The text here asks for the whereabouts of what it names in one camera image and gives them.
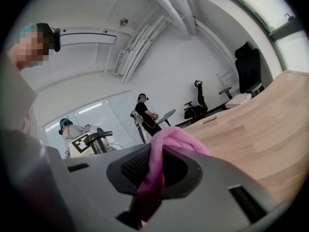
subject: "gray plastic device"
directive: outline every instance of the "gray plastic device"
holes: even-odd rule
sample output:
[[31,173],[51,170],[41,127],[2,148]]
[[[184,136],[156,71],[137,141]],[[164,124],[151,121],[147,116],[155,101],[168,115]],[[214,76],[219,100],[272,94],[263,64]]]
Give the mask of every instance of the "gray plastic device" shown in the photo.
[[[135,199],[130,165],[147,157],[150,145],[63,160],[30,136],[0,134],[16,193],[59,231],[136,231],[117,218]],[[169,184],[143,231],[262,231],[286,208],[224,160],[169,147],[163,156]]]

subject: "wooden table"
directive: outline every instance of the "wooden table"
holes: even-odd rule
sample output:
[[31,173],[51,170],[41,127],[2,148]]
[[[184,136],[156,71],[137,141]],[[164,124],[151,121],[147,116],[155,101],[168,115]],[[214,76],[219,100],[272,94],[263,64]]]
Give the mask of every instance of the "wooden table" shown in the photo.
[[279,202],[296,195],[309,166],[309,74],[285,71],[247,103],[184,129]]

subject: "round table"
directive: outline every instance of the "round table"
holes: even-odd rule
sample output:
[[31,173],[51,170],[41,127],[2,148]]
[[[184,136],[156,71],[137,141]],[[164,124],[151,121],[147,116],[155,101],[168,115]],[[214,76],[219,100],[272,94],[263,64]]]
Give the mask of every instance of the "round table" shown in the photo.
[[168,121],[168,118],[172,116],[172,114],[176,111],[176,109],[173,109],[171,111],[169,111],[168,113],[164,114],[164,117],[162,119],[160,119],[157,124],[161,124],[163,121],[165,121],[169,126],[169,121]]

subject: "ceiling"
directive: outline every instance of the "ceiling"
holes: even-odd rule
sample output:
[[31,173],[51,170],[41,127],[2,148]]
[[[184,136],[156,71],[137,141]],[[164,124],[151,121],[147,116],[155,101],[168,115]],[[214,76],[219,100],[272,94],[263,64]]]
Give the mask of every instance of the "ceiling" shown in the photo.
[[[116,35],[114,45],[76,44],[63,46],[56,53],[50,51],[49,61],[22,72],[35,89],[85,73],[113,69],[136,28],[157,5],[155,0],[33,0],[20,16],[11,35],[30,23],[46,22],[53,28],[70,32],[107,31]],[[147,20],[152,24],[164,13],[161,6]],[[125,27],[119,25],[127,18]]]

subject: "window frame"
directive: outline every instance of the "window frame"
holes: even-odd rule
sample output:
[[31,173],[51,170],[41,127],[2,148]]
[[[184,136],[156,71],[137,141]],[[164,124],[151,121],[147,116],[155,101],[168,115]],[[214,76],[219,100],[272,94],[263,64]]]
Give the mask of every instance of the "window frame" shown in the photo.
[[279,59],[279,62],[282,66],[282,69],[285,71],[287,70],[287,65],[285,63],[284,57],[277,46],[276,42],[280,39],[285,38],[286,36],[289,36],[293,33],[299,32],[304,30],[304,27],[300,23],[300,21],[295,16],[291,16],[290,21],[282,25],[281,27],[275,29],[273,32],[270,31],[268,24],[266,21],[254,10],[252,6],[250,6],[247,2],[244,0],[231,0],[236,5],[238,5],[242,10],[244,10],[255,22],[261,30],[264,32],[264,34],[267,36],[268,40],[271,42],[276,55]]

